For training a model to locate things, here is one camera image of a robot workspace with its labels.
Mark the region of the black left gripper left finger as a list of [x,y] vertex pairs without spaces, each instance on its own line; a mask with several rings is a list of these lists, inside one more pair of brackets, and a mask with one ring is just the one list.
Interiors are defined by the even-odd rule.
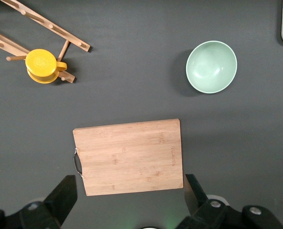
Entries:
[[68,175],[43,201],[31,202],[20,211],[22,228],[61,228],[76,201],[76,177]]

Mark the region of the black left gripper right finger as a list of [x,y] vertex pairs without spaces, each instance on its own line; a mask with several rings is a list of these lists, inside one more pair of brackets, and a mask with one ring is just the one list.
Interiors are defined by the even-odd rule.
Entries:
[[178,229],[219,229],[226,217],[227,206],[220,200],[209,199],[193,174],[184,179],[184,197],[190,215]]

